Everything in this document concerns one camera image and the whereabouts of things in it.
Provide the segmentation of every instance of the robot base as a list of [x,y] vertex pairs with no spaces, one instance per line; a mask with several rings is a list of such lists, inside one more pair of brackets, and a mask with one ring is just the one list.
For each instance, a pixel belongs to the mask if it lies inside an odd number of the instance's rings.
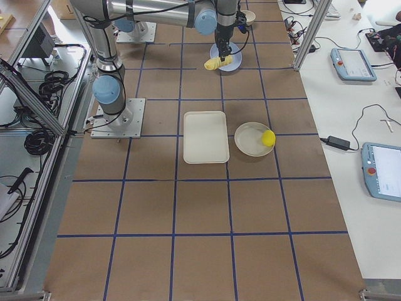
[[[144,98],[128,98],[126,106],[133,113],[133,120],[127,126],[121,128],[121,130],[110,128],[108,125],[93,129],[90,134],[91,138],[94,139],[116,139],[116,138],[140,138],[143,122],[143,112],[145,111],[145,99]],[[97,115],[103,114],[102,108],[99,106],[96,112]],[[106,124],[105,119],[95,119],[94,127]]]
[[148,32],[138,38],[134,38],[128,33],[120,31],[116,40],[117,44],[153,43],[156,35],[156,23],[146,22],[146,24],[148,26]]

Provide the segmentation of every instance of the red emergency stop button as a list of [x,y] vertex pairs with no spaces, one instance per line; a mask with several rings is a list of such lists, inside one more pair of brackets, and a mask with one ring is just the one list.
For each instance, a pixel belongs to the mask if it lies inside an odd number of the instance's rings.
[[369,174],[369,175],[372,176],[372,175],[374,175],[375,173],[376,173],[376,169],[375,169],[375,168],[371,167],[371,168],[368,169],[368,174]]

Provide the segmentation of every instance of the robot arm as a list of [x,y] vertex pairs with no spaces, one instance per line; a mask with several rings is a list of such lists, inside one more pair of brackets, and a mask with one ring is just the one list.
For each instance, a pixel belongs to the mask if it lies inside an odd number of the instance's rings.
[[120,68],[121,61],[110,29],[115,18],[127,17],[135,21],[150,21],[188,28],[195,27],[201,34],[214,31],[219,56],[231,54],[229,41],[234,27],[244,24],[237,0],[71,0],[72,5],[86,15],[95,43],[100,70],[111,72]]

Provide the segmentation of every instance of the white table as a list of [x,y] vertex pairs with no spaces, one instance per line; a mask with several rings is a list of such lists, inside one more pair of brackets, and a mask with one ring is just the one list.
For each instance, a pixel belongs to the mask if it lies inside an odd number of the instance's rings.
[[[356,47],[358,31],[372,25],[357,0],[333,0],[333,4],[341,13],[341,19],[323,22],[318,36],[329,37],[341,46]],[[293,11],[304,10],[302,5],[288,7]],[[352,20],[355,13],[362,13],[360,21]],[[294,18],[304,26],[311,20],[301,16]],[[375,53],[371,49],[365,32],[360,34],[359,49],[365,51],[370,63],[390,62],[385,53]],[[318,39],[318,42],[321,49],[307,56],[300,73],[320,137],[341,137],[351,141],[351,147],[355,148],[351,131],[362,108],[373,103],[379,103],[390,117],[401,121],[401,99],[394,89],[394,66],[375,70],[378,79],[373,83],[345,83],[338,78],[330,59],[330,50],[336,46],[328,40]],[[401,146],[401,127],[393,124],[391,133],[380,119],[385,119],[380,108],[365,110],[355,132],[360,144],[377,142]],[[370,197],[363,181],[360,152],[344,152],[327,145],[323,149],[362,277],[401,279],[401,203]]]

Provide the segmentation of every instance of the grid of blue tape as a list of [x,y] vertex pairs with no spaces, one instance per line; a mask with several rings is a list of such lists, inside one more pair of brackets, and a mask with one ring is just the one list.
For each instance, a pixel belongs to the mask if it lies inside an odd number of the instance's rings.
[[[256,4],[257,2],[252,2],[249,3],[248,1],[245,1],[243,4],[246,5],[247,9],[249,9],[248,4]],[[260,22],[278,22],[277,21],[260,21]],[[264,42],[264,43],[258,43],[254,42],[255,37],[253,31],[251,32],[253,36],[253,42],[249,42],[250,46],[253,46],[255,49],[256,53],[256,60],[258,63],[257,68],[242,68],[244,70],[258,70],[259,71],[259,77],[262,85],[262,91],[263,91],[263,98],[247,98],[246,100],[263,100],[266,105],[266,111],[268,114],[268,122],[270,125],[270,116],[269,116],[269,101],[270,100],[305,100],[307,98],[305,97],[299,97],[299,98],[267,98],[266,97],[266,87],[264,87],[263,83],[263,78],[262,78],[262,73],[261,70],[279,70],[279,69],[289,69],[289,68],[261,68],[259,64],[259,57],[258,57],[258,49],[256,47],[257,44],[287,44],[287,43],[282,43],[282,42]],[[172,98],[172,99],[147,99],[147,101],[152,101],[152,100],[178,100],[178,122],[177,122],[177,133],[179,133],[179,124],[180,124],[180,103],[182,100],[185,101],[201,101],[204,99],[183,99],[181,98],[181,86],[182,86],[182,70],[193,70],[194,68],[183,68],[183,51],[184,51],[184,45],[188,44],[210,44],[210,43],[184,43],[184,29],[182,29],[182,41],[181,43],[172,43],[176,45],[180,45],[181,49],[181,61],[180,61],[180,68],[144,68],[143,63],[145,61],[145,54],[146,54],[146,49],[148,45],[145,45],[145,50],[143,52],[143,57],[142,57],[142,63],[140,68],[127,68],[127,70],[140,70],[139,74],[139,79],[138,79],[138,85],[137,85],[137,90],[135,97],[138,97],[138,89],[140,86],[140,81],[142,77],[142,71],[143,70],[180,70],[180,89],[179,89],[179,97],[178,99]],[[220,99],[207,99],[207,100],[212,100],[212,101],[217,101],[217,102],[222,102],[222,109],[224,111],[224,102],[225,101],[230,101],[230,100],[241,100],[241,99],[224,99],[223,97],[223,82],[222,82],[222,77],[220,76],[220,81],[221,81],[221,98]],[[317,135],[317,133],[295,133],[295,134],[278,134],[278,135]],[[124,168],[124,173],[123,173],[123,178],[122,179],[77,179],[74,180],[74,182],[121,182],[122,187],[120,191],[120,200],[118,203],[118,210],[117,210],[117,217],[115,221],[115,229],[113,234],[95,234],[95,235],[58,235],[58,238],[99,238],[99,237],[108,237],[108,238],[113,238],[112,242],[112,248],[110,252],[110,259],[108,263],[108,271],[107,271],[107,278],[106,278],[106,284],[105,284],[105,289],[104,289],[104,294],[103,294],[103,301],[107,300],[107,293],[108,293],[108,284],[110,281],[110,273],[112,270],[112,265],[113,265],[113,256],[114,256],[114,250],[115,250],[115,242],[116,239],[119,237],[171,237],[172,239],[172,246],[171,246],[171,264],[170,264],[170,292],[169,292],[169,300],[173,301],[173,279],[174,279],[174,251],[175,251],[175,237],[196,237],[196,236],[229,236],[231,239],[231,256],[232,256],[232,278],[234,282],[234,296],[235,296],[235,301],[238,301],[238,291],[237,291],[237,279],[236,279],[236,260],[235,260],[235,241],[234,237],[237,236],[274,236],[274,235],[288,235],[289,236],[289,241],[291,244],[291,251],[293,254],[293,263],[295,267],[295,272],[296,272],[296,278],[298,281],[298,288],[299,288],[299,296],[301,298],[301,301],[304,301],[304,295],[303,295],[303,287],[302,287],[302,281],[301,281],[301,276],[299,274],[298,270],[298,263],[297,263],[297,257],[296,257],[296,251],[294,247],[294,241],[293,241],[293,236],[294,235],[336,235],[336,234],[347,234],[347,231],[291,231],[291,223],[289,220],[289,214],[288,214],[288,209],[287,209],[287,204],[286,204],[286,198],[284,195],[284,189],[283,189],[283,180],[308,180],[308,179],[331,179],[331,177],[281,177],[281,172],[280,172],[280,167],[279,167],[279,162],[278,162],[278,156],[276,153],[276,149],[274,149],[274,155],[276,158],[276,166],[278,170],[278,177],[260,177],[260,178],[246,178],[246,179],[233,179],[230,178],[229,175],[229,168],[228,168],[228,163],[226,163],[226,179],[182,179],[179,180],[177,175],[178,175],[178,161],[179,161],[179,137],[182,137],[182,135],[146,135],[144,137],[176,137],[176,153],[175,153],[175,174],[174,174],[174,205],[173,205],[173,218],[172,218],[172,232],[171,233],[166,233],[166,234],[141,234],[141,233],[129,233],[129,234],[119,234],[118,231],[118,222],[119,222],[119,217],[120,217],[120,211],[122,207],[122,199],[123,199],[123,192],[125,188],[125,183],[126,182],[147,182],[147,181],[172,181],[172,180],[156,180],[156,179],[127,179],[127,168],[128,168],[128,161],[130,157],[130,149],[133,144],[133,140],[130,139],[129,145],[128,145],[128,151],[127,151],[127,156],[125,159],[125,168]],[[285,217],[286,217],[286,222],[287,222],[287,231],[282,231],[282,232],[255,232],[255,233],[234,233],[233,231],[233,223],[232,223],[232,211],[231,211],[231,193],[230,193],[230,183],[233,181],[269,181],[269,180],[278,180],[279,185],[281,188],[281,195],[283,199],[283,206],[284,206],[284,212],[285,212]],[[194,181],[194,182],[211,182],[211,181],[220,181],[220,182],[227,182],[227,195],[228,195],[228,210],[229,210],[229,224],[230,224],[230,233],[176,233],[175,232],[175,212],[176,212],[176,207],[177,207],[177,183],[183,181],[183,182],[188,182],[188,181]]]

